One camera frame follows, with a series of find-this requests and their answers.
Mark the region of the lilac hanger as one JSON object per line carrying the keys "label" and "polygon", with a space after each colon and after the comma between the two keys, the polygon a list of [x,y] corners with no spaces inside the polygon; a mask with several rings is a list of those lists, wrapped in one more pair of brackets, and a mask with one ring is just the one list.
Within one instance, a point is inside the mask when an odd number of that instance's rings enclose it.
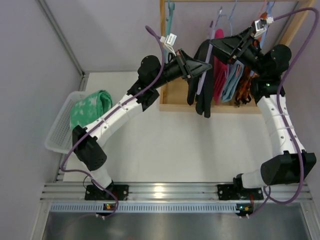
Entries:
{"label": "lilac hanger", "polygon": [[[221,6],[220,9],[218,10],[218,15],[217,15],[217,19],[215,21],[215,25],[214,25],[214,21],[211,22],[210,24],[210,32],[209,32],[209,35],[208,35],[208,39],[209,40],[212,40],[214,39],[215,37],[215,34],[216,34],[216,27],[218,25],[218,22],[221,18],[221,15],[222,15],[222,11],[223,11],[223,7]],[[208,46],[208,50],[207,50],[207,54],[206,54],[206,58],[205,58],[205,62],[208,64],[210,62],[210,57],[211,57],[211,54],[212,54],[212,49],[213,49],[213,46],[211,44],[209,44]],[[200,79],[199,79],[199,82],[198,82],[198,86],[197,86],[197,95],[200,95],[201,91],[202,91],[202,88],[203,88],[203,85],[204,85],[204,82],[205,82],[205,78],[206,78],[206,75],[207,75],[207,72],[205,71]]]}

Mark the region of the black trousers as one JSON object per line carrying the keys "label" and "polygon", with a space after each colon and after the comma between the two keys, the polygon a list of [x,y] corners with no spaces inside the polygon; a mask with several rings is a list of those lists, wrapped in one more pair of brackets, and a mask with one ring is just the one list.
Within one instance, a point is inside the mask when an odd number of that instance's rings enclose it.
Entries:
{"label": "black trousers", "polygon": [[205,118],[211,117],[211,103],[214,95],[214,55],[211,53],[209,58],[209,64],[212,68],[205,72],[205,78],[200,94],[197,94],[198,83],[201,79],[201,75],[187,81],[188,92],[187,92],[187,104],[189,106],[195,104],[196,113],[203,115]]}

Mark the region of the teal hanger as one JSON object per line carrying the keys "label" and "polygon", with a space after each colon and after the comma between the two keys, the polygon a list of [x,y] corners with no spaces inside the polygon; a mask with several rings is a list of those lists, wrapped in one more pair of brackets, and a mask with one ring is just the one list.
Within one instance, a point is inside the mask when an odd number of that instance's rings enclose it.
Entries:
{"label": "teal hanger", "polygon": [[175,11],[175,3],[171,0],[167,1],[167,8],[168,8],[168,18],[166,19],[167,25],[166,25],[166,35],[168,36],[171,33],[172,28],[172,22],[173,22],[173,16]]}

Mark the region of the green trousers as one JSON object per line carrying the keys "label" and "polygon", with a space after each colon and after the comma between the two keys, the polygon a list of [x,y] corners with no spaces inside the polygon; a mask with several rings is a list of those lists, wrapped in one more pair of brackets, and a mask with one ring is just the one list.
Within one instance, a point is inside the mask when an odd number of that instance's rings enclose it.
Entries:
{"label": "green trousers", "polygon": [[106,90],[98,90],[82,100],[78,100],[70,111],[69,127],[85,127],[96,121],[113,107],[111,95]]}

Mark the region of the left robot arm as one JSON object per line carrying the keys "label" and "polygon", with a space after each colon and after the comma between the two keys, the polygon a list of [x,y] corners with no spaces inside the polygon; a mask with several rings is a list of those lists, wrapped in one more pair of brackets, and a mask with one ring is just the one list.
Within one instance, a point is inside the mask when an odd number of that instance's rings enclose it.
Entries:
{"label": "left robot arm", "polygon": [[103,146],[126,122],[145,112],[160,96],[158,88],[178,78],[192,80],[210,70],[212,65],[187,55],[182,49],[162,63],[154,55],[142,59],[138,79],[122,99],[101,117],[72,131],[72,152],[87,168],[93,185],[110,193],[113,180],[107,171],[107,155]]}

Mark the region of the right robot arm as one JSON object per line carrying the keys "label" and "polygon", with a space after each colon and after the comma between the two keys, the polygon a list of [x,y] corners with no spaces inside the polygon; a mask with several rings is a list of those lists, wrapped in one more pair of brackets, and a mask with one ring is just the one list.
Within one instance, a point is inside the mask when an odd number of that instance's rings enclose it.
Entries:
{"label": "right robot arm", "polygon": [[305,177],[317,159],[299,141],[286,106],[282,73],[290,70],[293,63],[290,48],[278,44],[263,54],[252,27],[237,35],[215,38],[210,44],[214,56],[224,64],[239,61],[257,73],[258,76],[251,81],[250,94],[262,113],[272,144],[272,158],[255,171],[238,174],[233,179],[234,186],[238,191],[266,191],[273,185],[297,183],[295,194],[288,200],[280,201],[268,196],[278,204],[292,203],[299,196]]}

